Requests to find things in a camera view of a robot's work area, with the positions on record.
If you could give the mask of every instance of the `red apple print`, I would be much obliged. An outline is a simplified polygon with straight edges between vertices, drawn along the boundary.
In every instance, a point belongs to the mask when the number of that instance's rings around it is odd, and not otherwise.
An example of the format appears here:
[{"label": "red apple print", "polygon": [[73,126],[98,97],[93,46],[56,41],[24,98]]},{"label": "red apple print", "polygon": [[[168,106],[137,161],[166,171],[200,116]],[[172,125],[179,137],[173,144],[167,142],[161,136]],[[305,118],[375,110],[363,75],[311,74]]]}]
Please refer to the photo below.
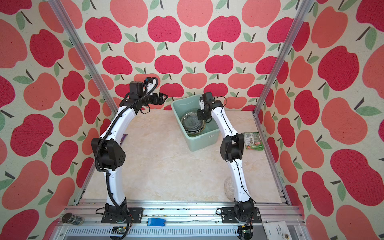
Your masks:
[{"label": "red apple print", "polygon": [[59,122],[59,131],[65,137],[75,135],[83,124],[83,113],[76,106],[70,106]]},{"label": "red apple print", "polygon": [[70,101],[76,101],[84,89],[84,79],[78,72],[70,71],[63,79],[63,93]]},{"label": "red apple print", "polygon": [[301,203],[301,201],[299,199],[299,195],[297,194],[296,189],[294,187],[292,187],[291,185],[286,185],[285,189],[288,193],[288,197],[291,200],[292,205],[298,206],[300,214],[303,216],[303,218],[305,218],[303,204]]},{"label": "red apple print", "polygon": [[0,108],[10,104],[15,99],[15,89],[12,84],[2,76],[0,76]]},{"label": "red apple print", "polygon": [[275,121],[272,118],[271,112],[267,111],[264,115],[264,126],[265,130],[269,135],[275,132]]},{"label": "red apple print", "polygon": [[253,111],[255,109],[256,105],[247,105],[241,109],[241,111]]},{"label": "red apple print", "polygon": [[282,18],[272,24],[267,33],[267,39],[270,43],[283,43],[288,35],[289,29],[293,23],[292,18]]},{"label": "red apple print", "polygon": [[129,75],[132,73],[132,65],[122,56],[108,56],[103,60],[103,67],[105,71],[110,74],[125,74]]},{"label": "red apple print", "polygon": [[352,149],[334,152],[331,156],[331,167],[341,178],[351,197],[359,203],[376,206],[384,200],[383,180],[360,152]]},{"label": "red apple print", "polygon": [[324,163],[324,153],[313,139],[308,130],[303,130],[297,135],[296,149],[301,154],[301,159],[312,168],[319,168]]},{"label": "red apple print", "polygon": [[81,145],[81,150],[85,155],[90,155],[91,153],[93,154],[92,146],[91,146],[91,141],[94,138],[99,138],[99,133],[96,128],[90,128],[87,134],[87,137],[84,139],[82,145]]},{"label": "red apple print", "polygon": [[242,10],[243,22],[251,28],[264,28],[275,20],[280,7],[279,0],[248,0]]},{"label": "red apple print", "polygon": [[119,97],[125,97],[129,93],[129,83],[128,84],[119,84],[115,87],[115,92]]},{"label": "red apple print", "polygon": [[297,94],[293,106],[306,125],[314,124],[319,118],[319,101],[312,96],[310,90],[304,90]]},{"label": "red apple print", "polygon": [[380,0],[362,0],[356,13],[359,23],[370,23],[377,30],[384,31],[383,5]]},{"label": "red apple print", "polygon": [[135,63],[151,63],[155,59],[155,48],[149,42],[129,42],[124,46],[127,57]]},{"label": "red apple print", "polygon": [[297,169],[294,166],[291,155],[287,151],[280,154],[280,167],[283,170],[284,177],[291,183],[296,183],[298,179]]},{"label": "red apple print", "polygon": [[84,108],[84,118],[88,124],[93,124],[100,113],[100,104],[97,100],[91,98]]},{"label": "red apple print", "polygon": [[98,64],[101,60],[101,55],[97,47],[90,43],[84,43],[88,53],[91,55],[94,64]]},{"label": "red apple print", "polygon": [[281,115],[287,114],[291,108],[291,100],[285,94],[285,90],[283,88],[279,88],[276,92],[275,107],[277,108],[277,112]]},{"label": "red apple print", "polygon": [[177,4],[177,16],[187,26],[205,26],[213,13],[211,0],[180,0]]},{"label": "red apple print", "polygon": [[162,74],[178,74],[183,70],[183,64],[176,55],[162,55],[155,60],[155,69]]},{"label": "red apple print", "polygon": [[353,111],[343,98],[334,98],[325,105],[321,123],[333,139],[347,145],[361,142],[368,132],[364,118]]},{"label": "red apple print", "polygon": [[68,205],[74,189],[75,185],[72,178],[66,177],[61,180],[55,193],[45,207],[45,215],[49,218],[59,215]]},{"label": "red apple print", "polygon": [[228,85],[231,88],[241,88],[241,89],[247,89],[249,88],[253,82],[255,81],[255,75],[252,73],[234,73],[228,78]]},{"label": "red apple print", "polygon": [[143,0],[112,0],[109,4],[112,16],[127,28],[136,26],[141,28],[148,19],[147,5]]},{"label": "red apple print", "polygon": [[347,28],[348,16],[342,12],[336,12],[333,7],[325,8],[317,17],[313,25],[311,39],[319,48],[327,48],[334,45]]},{"label": "red apple print", "polygon": [[20,9],[30,9],[32,7],[31,0],[13,0],[13,1],[1,1],[0,12],[7,15],[13,15]]},{"label": "red apple print", "polygon": [[59,149],[52,155],[51,170],[53,174],[60,176],[68,171],[73,159],[79,152],[77,143],[66,140],[59,145]]},{"label": "red apple print", "polygon": [[26,206],[39,195],[41,187],[48,180],[48,175],[48,167],[42,161],[27,163],[16,180],[4,192],[3,207],[15,210]]},{"label": "red apple print", "polygon": [[166,16],[162,18],[157,16],[148,23],[148,35],[158,43],[166,41],[175,43],[181,37],[181,29],[174,17]]},{"label": "red apple print", "polygon": [[[27,239],[39,221],[39,212],[28,209],[14,215],[8,220],[1,231],[0,239],[20,240]],[[25,223],[22,228],[15,228],[21,222]]]},{"label": "red apple print", "polygon": [[228,55],[215,55],[210,57],[205,63],[205,69],[209,73],[229,73],[233,68],[233,60]]},{"label": "red apple print", "polygon": [[160,92],[168,95],[168,97],[180,98],[184,95],[183,87],[178,83],[166,83],[160,87]]},{"label": "red apple print", "polygon": [[103,120],[103,124],[100,126],[100,135],[107,130],[110,124],[111,124],[111,121],[108,118]]},{"label": "red apple print", "polygon": [[60,21],[58,20],[55,12],[51,8],[51,5],[49,5],[48,2],[40,2],[39,3],[39,12],[40,16],[45,22],[45,24],[50,28],[50,30],[57,32],[57,33],[63,33],[64,28],[61,25]]},{"label": "red apple print", "polygon": [[281,66],[279,73],[277,74],[276,78],[279,84],[285,83],[285,80],[287,80],[289,72],[288,63],[286,61],[283,62],[283,65]]},{"label": "red apple print", "polygon": [[46,68],[52,67],[57,60],[64,57],[64,49],[60,41],[45,29],[31,36],[29,48],[36,62]]},{"label": "red apple print", "polygon": [[83,61],[81,60],[79,53],[77,52],[76,48],[71,48],[68,51],[68,58],[74,68],[77,70],[84,70],[85,65]]},{"label": "red apple print", "polygon": [[179,52],[181,58],[189,63],[202,63],[209,55],[209,45],[204,41],[187,41],[180,45]]},{"label": "red apple print", "polygon": [[291,122],[288,118],[280,119],[277,124],[277,131],[279,132],[284,145],[286,147],[292,147],[295,142],[295,129],[291,126]]},{"label": "red apple print", "polygon": [[24,100],[33,109],[42,111],[53,107],[61,97],[60,85],[49,73],[42,73],[24,90]]},{"label": "red apple print", "polygon": [[333,90],[345,90],[359,74],[358,57],[355,53],[349,53],[344,46],[335,47],[321,59],[318,74]]},{"label": "red apple print", "polygon": [[58,218],[58,219],[53,220],[53,222],[51,222],[51,224],[45,230],[43,240],[49,240],[49,238],[51,237],[51,235],[53,233],[53,230],[55,229],[58,222],[60,222],[60,220],[61,220],[61,218]]},{"label": "red apple print", "polygon": [[276,57],[269,56],[261,59],[256,65],[256,72],[258,74],[270,74],[276,62]]},{"label": "red apple print", "polygon": [[381,122],[379,126],[379,137],[384,142],[384,120]]},{"label": "red apple print", "polygon": [[265,98],[265,104],[267,107],[272,106],[273,103],[273,90],[269,89],[268,95]]},{"label": "red apple print", "polygon": [[228,109],[240,109],[247,103],[247,99],[245,97],[228,97],[226,101],[224,101],[225,107]]},{"label": "red apple print", "polygon": [[324,224],[315,215],[309,215],[305,221],[305,225],[308,228],[308,232],[310,233],[312,240],[329,239]]},{"label": "red apple print", "polygon": [[19,156],[28,157],[35,154],[53,132],[49,118],[40,114],[31,114],[12,132],[11,148]]},{"label": "red apple print", "polygon": [[257,117],[259,118],[260,124],[262,124],[263,123],[263,110],[260,109],[259,113],[257,114]]},{"label": "red apple print", "polygon": [[163,110],[172,111],[172,106],[171,105],[165,106]]},{"label": "red apple print", "polygon": [[213,42],[226,41],[233,43],[239,38],[241,25],[235,16],[220,16],[214,19],[208,26],[208,38]]},{"label": "red apple print", "polygon": [[207,76],[204,73],[186,73],[181,77],[181,83],[189,89],[200,89],[207,83]]},{"label": "red apple print", "polygon": [[375,239],[379,240],[365,214],[350,205],[341,206],[336,213],[336,222],[346,239]]},{"label": "red apple print", "polygon": [[204,93],[209,92],[211,92],[214,97],[225,96],[228,93],[228,87],[224,83],[211,83],[204,88]]},{"label": "red apple print", "polygon": [[23,37],[9,23],[0,19],[0,68],[13,68],[18,61],[24,61],[27,49]]},{"label": "red apple print", "polygon": [[308,85],[313,75],[312,66],[307,63],[303,56],[298,56],[292,63],[290,80],[295,87],[303,88]]},{"label": "red apple print", "polygon": [[253,85],[248,89],[247,95],[248,97],[251,97],[251,98],[258,98],[260,97],[263,89],[264,89],[264,84],[259,83],[259,84]]},{"label": "red apple print", "polygon": [[267,140],[269,149],[271,149],[271,153],[275,162],[279,161],[279,149],[276,146],[275,139],[273,137],[269,137]]},{"label": "red apple print", "polygon": [[362,82],[368,88],[373,88],[384,99],[384,45],[380,46],[369,57],[362,72]]},{"label": "red apple print", "polygon": [[0,165],[7,159],[8,150],[5,142],[0,138]]},{"label": "red apple print", "polygon": [[295,51],[301,51],[305,47],[308,39],[310,38],[310,31],[310,24],[308,22],[303,22],[295,40],[292,43],[292,47]]},{"label": "red apple print", "polygon": [[241,42],[233,51],[235,59],[241,63],[254,63],[259,60],[265,53],[265,45],[263,42]]},{"label": "red apple print", "polygon": [[76,176],[76,185],[78,187],[83,187],[83,184],[85,182],[85,179],[88,176],[89,171],[91,170],[91,167],[93,166],[94,159],[91,157],[88,157],[84,159],[83,163],[81,164],[81,168],[77,172]]},{"label": "red apple print", "polygon": [[85,23],[85,31],[96,43],[119,43],[121,32],[119,27],[107,17],[91,17]]},{"label": "red apple print", "polygon": [[303,173],[301,181],[316,211],[323,216],[330,216],[333,213],[332,195],[325,187],[324,180],[320,175],[306,171]]},{"label": "red apple print", "polygon": [[81,11],[77,5],[71,0],[61,0],[61,3],[63,4],[65,11],[70,17],[73,26],[76,29],[81,28],[83,25],[83,16],[81,15]]}]

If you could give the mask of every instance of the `pink apple print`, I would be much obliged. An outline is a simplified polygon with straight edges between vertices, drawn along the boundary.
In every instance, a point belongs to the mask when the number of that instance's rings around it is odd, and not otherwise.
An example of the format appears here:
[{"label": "pink apple print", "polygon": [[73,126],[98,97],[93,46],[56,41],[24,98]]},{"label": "pink apple print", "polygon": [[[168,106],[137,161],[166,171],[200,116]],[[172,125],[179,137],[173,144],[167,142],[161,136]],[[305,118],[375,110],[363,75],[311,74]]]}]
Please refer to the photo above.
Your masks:
[{"label": "pink apple print", "polygon": [[162,55],[155,60],[155,69],[162,74],[178,74],[183,70],[183,64],[176,55]]},{"label": "pink apple print", "polygon": [[119,27],[107,17],[91,17],[85,23],[85,31],[89,38],[97,43],[119,43],[121,41]]},{"label": "pink apple print", "polygon": [[166,16],[154,17],[148,23],[149,37],[158,43],[162,42],[177,42],[181,37],[181,29],[179,23],[174,17]]},{"label": "pink apple print", "polygon": [[132,65],[122,56],[108,56],[103,60],[103,67],[105,71],[110,74],[125,74],[129,75],[132,73]]},{"label": "pink apple print", "polygon": [[233,68],[233,60],[229,55],[215,55],[205,63],[205,69],[209,73],[229,73]]},{"label": "pink apple print", "polygon": [[226,41],[233,43],[239,38],[241,25],[235,16],[220,16],[214,19],[208,26],[208,38],[213,42]]}]

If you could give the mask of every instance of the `apple stem print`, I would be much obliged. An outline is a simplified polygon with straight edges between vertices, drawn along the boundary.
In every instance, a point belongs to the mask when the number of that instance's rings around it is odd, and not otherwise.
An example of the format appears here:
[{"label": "apple stem print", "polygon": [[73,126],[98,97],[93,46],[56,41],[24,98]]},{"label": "apple stem print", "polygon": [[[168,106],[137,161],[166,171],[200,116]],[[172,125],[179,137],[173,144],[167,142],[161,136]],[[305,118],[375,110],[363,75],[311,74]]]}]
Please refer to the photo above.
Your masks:
[{"label": "apple stem print", "polygon": [[28,23],[32,24],[31,21],[23,13],[23,11],[20,11],[16,14],[16,23],[17,23],[17,26],[19,27],[20,30],[24,29],[25,20],[27,20]]}]

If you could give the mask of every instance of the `clear plastic object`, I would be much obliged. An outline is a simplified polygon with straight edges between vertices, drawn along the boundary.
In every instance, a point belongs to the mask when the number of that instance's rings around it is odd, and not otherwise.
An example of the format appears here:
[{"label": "clear plastic object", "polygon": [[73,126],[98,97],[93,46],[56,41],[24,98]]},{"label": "clear plastic object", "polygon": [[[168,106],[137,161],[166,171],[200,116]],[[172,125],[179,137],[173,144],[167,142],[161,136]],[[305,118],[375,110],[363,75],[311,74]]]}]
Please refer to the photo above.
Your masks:
[{"label": "clear plastic object", "polygon": [[225,180],[224,191],[227,198],[233,202],[233,199],[235,198],[235,190],[233,189],[232,177],[227,177],[227,179]]}]

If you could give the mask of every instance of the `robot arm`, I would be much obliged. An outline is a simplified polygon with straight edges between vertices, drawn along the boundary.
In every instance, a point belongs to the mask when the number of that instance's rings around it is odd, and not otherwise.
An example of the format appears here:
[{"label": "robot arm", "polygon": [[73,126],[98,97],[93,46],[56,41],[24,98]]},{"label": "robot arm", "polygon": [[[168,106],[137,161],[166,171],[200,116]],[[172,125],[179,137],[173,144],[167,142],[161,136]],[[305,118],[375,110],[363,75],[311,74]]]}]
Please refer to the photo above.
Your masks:
[{"label": "robot arm", "polygon": [[200,98],[200,108],[197,110],[199,120],[213,118],[223,136],[220,146],[221,157],[227,162],[232,175],[233,187],[235,191],[236,219],[241,223],[249,223],[256,209],[253,199],[249,195],[247,184],[245,183],[242,155],[244,149],[244,135],[239,134],[228,120],[223,104],[216,100],[212,93],[204,93]]}]

